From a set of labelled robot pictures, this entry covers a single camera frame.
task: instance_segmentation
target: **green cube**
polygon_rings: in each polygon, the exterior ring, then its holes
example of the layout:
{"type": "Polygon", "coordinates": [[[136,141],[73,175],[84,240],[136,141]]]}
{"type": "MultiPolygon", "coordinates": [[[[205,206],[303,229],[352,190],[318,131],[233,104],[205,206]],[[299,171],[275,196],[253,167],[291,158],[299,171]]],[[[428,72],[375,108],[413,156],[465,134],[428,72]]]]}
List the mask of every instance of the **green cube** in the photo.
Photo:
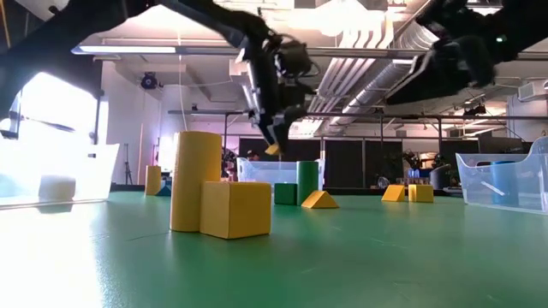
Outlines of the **green cube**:
{"type": "Polygon", "coordinates": [[[297,184],[274,184],[274,204],[297,205],[297,184]]]}

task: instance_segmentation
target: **tripod stand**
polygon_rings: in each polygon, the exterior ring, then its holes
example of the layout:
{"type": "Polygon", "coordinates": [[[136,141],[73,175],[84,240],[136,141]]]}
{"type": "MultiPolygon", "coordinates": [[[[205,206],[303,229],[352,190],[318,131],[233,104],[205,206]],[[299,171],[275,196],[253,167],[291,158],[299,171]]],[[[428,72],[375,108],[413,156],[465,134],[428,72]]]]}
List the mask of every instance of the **tripod stand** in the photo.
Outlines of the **tripod stand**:
{"type": "Polygon", "coordinates": [[[134,181],[131,179],[131,170],[129,169],[129,144],[124,144],[123,145],[126,149],[126,161],[124,162],[125,166],[126,166],[126,185],[128,184],[128,179],[129,179],[129,183],[131,185],[134,184],[134,181]]]}

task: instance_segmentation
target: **green block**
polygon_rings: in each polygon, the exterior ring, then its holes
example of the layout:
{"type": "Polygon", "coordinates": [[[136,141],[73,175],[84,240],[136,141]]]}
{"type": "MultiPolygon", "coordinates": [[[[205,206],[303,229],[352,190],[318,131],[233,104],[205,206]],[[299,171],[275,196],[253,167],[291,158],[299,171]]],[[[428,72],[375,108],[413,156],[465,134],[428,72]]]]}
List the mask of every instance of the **green block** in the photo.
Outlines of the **green block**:
{"type": "Polygon", "coordinates": [[[318,162],[297,162],[297,205],[318,190],[318,162]]]}
{"type": "Polygon", "coordinates": [[[297,184],[274,184],[274,204],[297,205],[297,184]]]}

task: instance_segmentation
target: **metal rail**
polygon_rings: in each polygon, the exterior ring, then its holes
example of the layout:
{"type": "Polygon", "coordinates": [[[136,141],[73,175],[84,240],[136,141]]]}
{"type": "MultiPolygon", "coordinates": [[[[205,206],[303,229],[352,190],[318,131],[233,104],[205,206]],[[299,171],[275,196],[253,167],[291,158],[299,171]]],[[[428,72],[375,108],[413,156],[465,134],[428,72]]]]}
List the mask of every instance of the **metal rail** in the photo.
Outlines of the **metal rail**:
{"type": "MultiPolygon", "coordinates": [[[[195,115],[195,116],[224,116],[224,145],[226,146],[226,140],[228,136],[246,136],[242,134],[230,134],[228,133],[228,118],[229,116],[234,115],[244,115],[247,112],[245,110],[185,110],[185,115],[195,115]]],[[[169,115],[182,115],[180,110],[169,110],[169,115]]],[[[322,136],[321,138],[344,138],[344,139],[378,139],[380,137],[381,142],[381,151],[384,151],[384,140],[385,139],[436,139],[439,143],[439,149],[442,147],[442,140],[451,140],[451,139],[462,139],[462,138],[447,138],[442,136],[442,122],[443,120],[517,120],[517,121],[548,121],[548,116],[506,116],[506,115],[495,115],[495,116],[477,116],[477,115],[391,115],[391,114],[346,114],[341,112],[311,112],[308,113],[308,116],[311,117],[333,117],[333,116],[352,116],[358,118],[372,118],[378,119],[380,123],[380,136],[322,136]],[[417,119],[435,119],[438,120],[438,136],[437,137],[393,137],[393,136],[384,136],[384,118],[397,118],[397,119],[407,119],[407,120],[417,120],[417,119]]],[[[260,137],[260,135],[249,135],[253,137],[260,137]]]]}
{"type": "MultiPolygon", "coordinates": [[[[146,46],[140,49],[136,45],[100,45],[103,51],[85,51],[86,47],[99,46],[77,46],[72,52],[78,55],[187,55],[187,56],[238,56],[239,50],[230,46],[162,46],[162,50],[155,50],[153,46],[146,46]]],[[[312,57],[340,57],[340,58],[368,58],[368,59],[400,59],[412,60],[416,56],[423,55],[424,50],[404,49],[369,49],[369,48],[335,48],[335,47],[311,47],[308,54],[312,57]]],[[[548,61],[548,52],[525,51],[518,55],[515,61],[548,61]]]]}

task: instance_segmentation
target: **yellow block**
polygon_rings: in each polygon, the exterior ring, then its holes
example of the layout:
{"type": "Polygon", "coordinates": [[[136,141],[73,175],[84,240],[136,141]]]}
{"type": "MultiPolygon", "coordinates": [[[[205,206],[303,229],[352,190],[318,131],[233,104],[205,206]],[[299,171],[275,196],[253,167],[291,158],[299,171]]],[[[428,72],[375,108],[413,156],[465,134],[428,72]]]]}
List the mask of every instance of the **yellow block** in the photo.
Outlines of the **yellow block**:
{"type": "Polygon", "coordinates": [[[162,189],[162,169],[146,166],[145,195],[155,196],[162,189]]]}
{"type": "Polygon", "coordinates": [[[274,144],[274,145],[270,145],[266,151],[265,151],[266,154],[268,155],[280,155],[280,147],[278,144],[274,144]]]}
{"type": "Polygon", "coordinates": [[[314,191],[302,203],[302,207],[308,209],[338,209],[339,206],[328,192],[314,191]]]}
{"type": "Polygon", "coordinates": [[[170,228],[200,231],[202,183],[221,180],[221,136],[216,133],[178,133],[171,189],[170,228]]]}
{"type": "Polygon", "coordinates": [[[409,202],[434,202],[432,185],[409,185],[409,202]]]}
{"type": "Polygon", "coordinates": [[[402,202],[403,200],[405,200],[404,185],[390,185],[384,192],[383,201],[402,202]]]}
{"type": "Polygon", "coordinates": [[[271,185],[206,182],[202,186],[200,232],[223,239],[271,232],[271,185]]]}

